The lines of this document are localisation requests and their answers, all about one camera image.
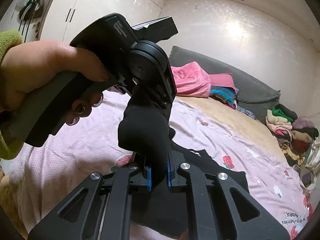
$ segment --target strawberry print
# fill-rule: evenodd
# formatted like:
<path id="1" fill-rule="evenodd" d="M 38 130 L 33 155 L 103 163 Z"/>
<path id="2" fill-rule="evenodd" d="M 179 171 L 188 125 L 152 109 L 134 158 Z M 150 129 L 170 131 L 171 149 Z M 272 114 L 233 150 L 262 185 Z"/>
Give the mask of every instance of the strawberry print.
<path id="1" fill-rule="evenodd" d="M 298 235 L 298 231 L 296 230 L 297 226 L 293 226 L 291 228 L 291 232 L 290 232 L 290 240 L 293 240 L 297 235 Z"/>
<path id="2" fill-rule="evenodd" d="M 286 177 L 290 177 L 290 175 L 289 175 L 287 170 L 284 170 L 284 174 L 286 175 Z"/>
<path id="3" fill-rule="evenodd" d="M 202 120 L 199 120 L 199 122 L 203 125 L 203 126 L 208 126 L 209 124 L 207 122 L 204 122 Z"/>
<path id="4" fill-rule="evenodd" d="M 126 155 L 126 156 L 121 157 L 117 161 L 116 166 L 121 167 L 123 165 L 126 165 L 127 163 L 129 163 L 131 161 L 131 157 L 132 157 L 132 155 Z"/>
<path id="5" fill-rule="evenodd" d="M 303 198 L 303 204 L 305 207 L 307 207 L 307 198 L 306 197 Z"/>
<path id="6" fill-rule="evenodd" d="M 233 169 L 235 166 L 232 163 L 231 157 L 229 155 L 225 155 L 222 157 L 223 159 L 223 164 L 225 167 L 229 170 Z"/>
<path id="7" fill-rule="evenodd" d="M 308 204 L 307 205 L 308 209 L 309 209 L 309 215 L 308 215 L 308 221 L 310 220 L 312 214 L 313 214 L 313 209 L 312 209 L 312 206 L 311 204 Z"/>

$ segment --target blue cloth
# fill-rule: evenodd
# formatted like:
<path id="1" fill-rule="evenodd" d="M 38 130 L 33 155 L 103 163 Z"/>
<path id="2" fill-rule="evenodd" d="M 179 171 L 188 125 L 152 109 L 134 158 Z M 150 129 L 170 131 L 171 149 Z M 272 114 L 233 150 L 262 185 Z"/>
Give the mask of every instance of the blue cloth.
<path id="1" fill-rule="evenodd" d="M 236 98 L 236 93 L 232 88 L 211 86 L 210 96 L 220 98 L 223 102 L 233 106 Z"/>

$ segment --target wardrobe handle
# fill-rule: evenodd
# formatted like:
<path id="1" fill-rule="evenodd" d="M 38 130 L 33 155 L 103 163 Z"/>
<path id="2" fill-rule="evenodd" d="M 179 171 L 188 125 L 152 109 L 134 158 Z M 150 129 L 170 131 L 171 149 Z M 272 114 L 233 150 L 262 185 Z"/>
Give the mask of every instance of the wardrobe handle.
<path id="1" fill-rule="evenodd" d="M 72 18 L 73 18 L 73 15 L 75 14 L 75 10 L 76 10 L 76 9 L 73 10 L 73 13 L 72 13 L 72 15 L 71 15 L 70 23 L 71 23 L 71 20 L 72 20 Z"/>
<path id="2" fill-rule="evenodd" d="M 68 17 L 69 17 L 70 12 L 71 12 L 71 8 L 69 9 L 69 12 L 68 12 L 68 15 L 67 15 L 67 18 L 66 18 L 66 22 L 67 22 L 67 20 L 68 20 Z"/>

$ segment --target hand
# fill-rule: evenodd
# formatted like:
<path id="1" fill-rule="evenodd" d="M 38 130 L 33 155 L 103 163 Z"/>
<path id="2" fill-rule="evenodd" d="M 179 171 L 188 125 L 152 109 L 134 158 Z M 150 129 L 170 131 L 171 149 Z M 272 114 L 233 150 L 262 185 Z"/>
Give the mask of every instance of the hand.
<path id="1" fill-rule="evenodd" d="M 15 111 L 26 94 L 49 82 L 63 70 L 81 72 L 93 81 L 110 78 L 99 58 L 86 49 L 74 48 L 57 41 L 33 41 L 7 51 L 0 65 L 0 112 Z M 96 92 L 88 101 L 77 99 L 66 114 L 66 123 L 91 113 L 91 106 L 99 102 L 102 93 Z"/>
<path id="2" fill-rule="evenodd" d="M 179 240 L 189 240 L 189 232 L 188 232 L 188 231 L 184 231 L 184 232 L 181 234 Z"/>

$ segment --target metal rivet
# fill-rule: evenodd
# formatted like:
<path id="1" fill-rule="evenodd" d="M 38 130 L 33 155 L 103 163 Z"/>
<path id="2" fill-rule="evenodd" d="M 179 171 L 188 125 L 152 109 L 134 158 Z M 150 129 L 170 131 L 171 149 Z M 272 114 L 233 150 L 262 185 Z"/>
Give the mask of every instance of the metal rivet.
<path id="1" fill-rule="evenodd" d="M 228 175 L 226 173 L 222 172 L 222 173 L 218 174 L 218 178 L 221 180 L 226 180 L 228 178 Z"/>
<path id="2" fill-rule="evenodd" d="M 94 172 L 90 174 L 90 179 L 96 180 L 100 178 L 100 173 Z"/>
<path id="3" fill-rule="evenodd" d="M 189 163 L 181 163 L 180 164 L 180 168 L 183 169 L 183 170 L 188 170 L 190 169 L 190 164 Z"/>
<path id="4" fill-rule="evenodd" d="M 129 163 L 128 167 L 132 170 L 138 168 L 138 165 L 136 163 Z"/>

